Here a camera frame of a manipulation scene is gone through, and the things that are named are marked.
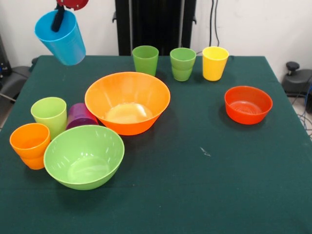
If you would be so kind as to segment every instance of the green bowl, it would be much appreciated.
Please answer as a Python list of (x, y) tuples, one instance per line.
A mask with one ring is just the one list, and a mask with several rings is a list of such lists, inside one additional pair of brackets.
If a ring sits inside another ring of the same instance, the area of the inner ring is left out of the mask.
[(113, 130), (83, 125), (58, 135), (44, 154), (47, 172), (59, 183), (78, 190), (95, 189), (117, 171), (124, 144)]

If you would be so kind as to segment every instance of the bowl rim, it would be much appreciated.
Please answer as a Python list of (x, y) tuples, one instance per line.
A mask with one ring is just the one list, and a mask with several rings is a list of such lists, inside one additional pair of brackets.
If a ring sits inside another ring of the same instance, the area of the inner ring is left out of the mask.
[[(229, 91), (232, 91), (232, 90), (235, 90), (237, 88), (248, 88), (248, 89), (252, 89), (254, 91), (257, 91), (257, 92), (260, 92), (260, 93), (263, 93), (267, 98), (268, 100), (270, 101), (270, 107), (268, 108), (268, 110), (266, 111), (262, 111), (261, 113), (258, 113), (258, 114), (251, 114), (251, 113), (246, 113), (246, 112), (243, 112), (243, 111), (239, 111), (237, 109), (234, 109), (226, 100), (226, 96), (228, 94)], [(235, 86), (235, 87), (232, 87), (230, 89), (228, 89), (224, 95), (224, 101), (225, 101), (225, 104), (231, 108), (232, 110), (234, 110), (235, 112), (239, 112), (241, 114), (245, 114), (245, 115), (249, 115), (249, 116), (260, 116), (260, 115), (263, 115), (263, 114), (267, 114), (273, 107), (273, 101), (272, 101), (272, 98), (270, 97), (270, 95), (268, 95), (266, 92), (264, 92), (263, 90), (261, 89), (258, 89), (256, 87), (252, 87), (252, 86), (248, 86), (248, 85), (239, 85), (239, 86)]]
[[(121, 145), (122, 145), (122, 155), (121, 155), (121, 158), (120, 158), (120, 161), (118, 162), (117, 166), (115, 166), (113, 169), (110, 170), (109, 173), (107, 173), (106, 175), (96, 179), (96, 180), (92, 180), (92, 181), (89, 181), (89, 182), (85, 182), (85, 183), (72, 183), (70, 181), (65, 181), (65, 180), (61, 180), (61, 179), (58, 179), (56, 178), (46, 167), (46, 155), (47, 155), (47, 152), (48, 152), (48, 149), (50, 147), (52, 147), (52, 143), (57, 140), (61, 135), (64, 135), (64, 134), (67, 134), (68, 132), (70, 131), (75, 131), (76, 129), (78, 128), (86, 128), (86, 127), (94, 127), (94, 128), (100, 128), (100, 129), (105, 129), (106, 131), (110, 131), (112, 132), (113, 134), (116, 134), (118, 139), (120, 140), (121, 142)], [(118, 169), (118, 167), (120, 166), (122, 160), (123, 160), (123, 157), (124, 157), (124, 154), (125, 154), (125, 146), (124, 146), (124, 143), (123, 143), (123, 140), (122, 138), (120, 137), (120, 135), (118, 135), (115, 131), (113, 131), (112, 129), (110, 128), (107, 128), (107, 127), (104, 127), (104, 126), (99, 126), (99, 125), (82, 125), (82, 126), (77, 126), (77, 127), (74, 127), (74, 128), (71, 128), (71, 129), (68, 129), (64, 132), (62, 132), (61, 134), (59, 134), (57, 137), (55, 137), (51, 142), (50, 144), (48, 145), (48, 147), (46, 148), (45, 152), (44, 152), (44, 156), (43, 156), (43, 164), (44, 164), (44, 167), (46, 169), (46, 171), (48, 172), (48, 174), (53, 178), (55, 179), (56, 181), (60, 182), (60, 183), (64, 183), (64, 184), (70, 184), (70, 185), (86, 185), (86, 184), (91, 184), (91, 183), (95, 183), (95, 182), (98, 182), (104, 178), (106, 178), (107, 176), (109, 176), (111, 173), (113, 173), (115, 170)]]
[[(157, 113), (156, 115), (153, 115), (151, 118), (145, 119), (144, 121), (135, 122), (135, 123), (126, 123), (126, 124), (124, 124), (124, 123), (118, 123), (118, 122), (111, 122), (111, 121), (108, 121), (107, 119), (105, 119), (105, 118), (103, 118), (103, 117), (100, 117), (99, 115), (96, 115), (96, 114), (91, 110), (91, 108), (89, 107), (89, 104), (88, 104), (88, 102), (87, 102), (87, 100), (86, 100), (86, 99), (87, 99), (87, 95), (88, 95), (88, 93), (90, 92), (91, 87), (92, 87), (93, 85), (95, 85), (96, 83), (100, 82), (101, 80), (103, 80), (103, 79), (108, 79), (108, 78), (110, 78), (110, 77), (112, 77), (112, 76), (115, 76), (116, 74), (128, 74), (128, 73), (142, 74), (142, 75), (144, 75), (144, 76), (148, 76), (148, 77), (150, 77), (150, 78), (152, 78), (152, 79), (154, 79), (154, 80), (157, 80), (157, 82), (160, 82), (160, 83), (163, 85), (163, 87), (166, 89), (166, 91), (168, 92), (168, 95), (169, 95), (169, 98), (168, 98), (168, 101), (167, 101), (166, 105), (164, 105), (164, 107), (161, 109), (161, 111), (160, 111), (159, 113)], [(130, 124), (144, 123), (144, 122), (148, 122), (148, 121), (150, 121), (151, 119), (154, 119), (154, 118), (160, 116), (160, 115), (167, 109), (167, 107), (169, 106), (170, 100), (171, 100), (171, 93), (170, 93), (170, 90), (169, 90), (168, 86), (167, 86), (163, 81), (161, 81), (160, 79), (158, 79), (157, 77), (154, 77), (154, 76), (152, 76), (152, 75), (149, 75), (149, 74), (146, 74), (146, 73), (142, 73), (142, 72), (116, 72), (116, 73), (112, 73), (112, 74), (109, 74), (109, 75), (107, 75), (107, 76), (101, 77), (100, 79), (96, 80), (95, 82), (93, 82), (93, 83), (89, 86), (89, 88), (87, 89), (87, 91), (86, 91), (86, 93), (85, 93), (85, 95), (84, 95), (84, 102), (85, 102), (85, 105), (86, 105), (87, 109), (91, 112), (91, 114), (93, 114), (93, 115), (94, 115), (95, 117), (97, 117), (98, 119), (104, 120), (104, 121), (106, 121), (106, 122), (108, 122), (108, 123), (121, 124), (121, 125), (130, 125)]]

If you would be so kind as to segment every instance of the yellow cup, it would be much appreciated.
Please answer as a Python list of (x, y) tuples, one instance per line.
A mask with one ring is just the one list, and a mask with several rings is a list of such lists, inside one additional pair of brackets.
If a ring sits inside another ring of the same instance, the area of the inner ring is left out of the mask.
[(203, 50), (203, 76), (206, 80), (221, 79), (229, 52), (221, 47), (211, 46)]

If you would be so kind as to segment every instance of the light green cup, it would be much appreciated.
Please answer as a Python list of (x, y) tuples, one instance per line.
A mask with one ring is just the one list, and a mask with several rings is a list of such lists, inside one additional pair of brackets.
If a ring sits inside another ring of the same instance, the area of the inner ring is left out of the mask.
[(138, 46), (132, 51), (137, 72), (152, 76), (156, 74), (159, 51), (150, 45)]
[(46, 171), (77, 190), (95, 189), (118, 170), (124, 144), (113, 130), (98, 125), (71, 128), (58, 135), (44, 153)]
[(176, 48), (170, 52), (170, 61), (174, 78), (178, 81), (187, 81), (193, 70), (196, 52), (189, 48)]
[(30, 110), (37, 123), (50, 130), (51, 139), (65, 131), (67, 122), (66, 102), (59, 97), (46, 97), (37, 101)]

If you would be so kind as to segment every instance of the plastic bowl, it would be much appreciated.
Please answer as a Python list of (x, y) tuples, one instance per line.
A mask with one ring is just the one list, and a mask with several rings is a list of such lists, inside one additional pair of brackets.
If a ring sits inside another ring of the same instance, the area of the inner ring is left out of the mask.
[(102, 77), (85, 94), (89, 111), (106, 127), (127, 136), (148, 130), (169, 102), (170, 91), (161, 80), (138, 72)]
[(58, 135), (44, 154), (47, 172), (77, 190), (95, 189), (117, 171), (124, 155), (118, 134), (98, 125), (71, 128)]
[(242, 124), (261, 122), (273, 106), (267, 93), (250, 86), (233, 87), (226, 92), (224, 99), (228, 116)]

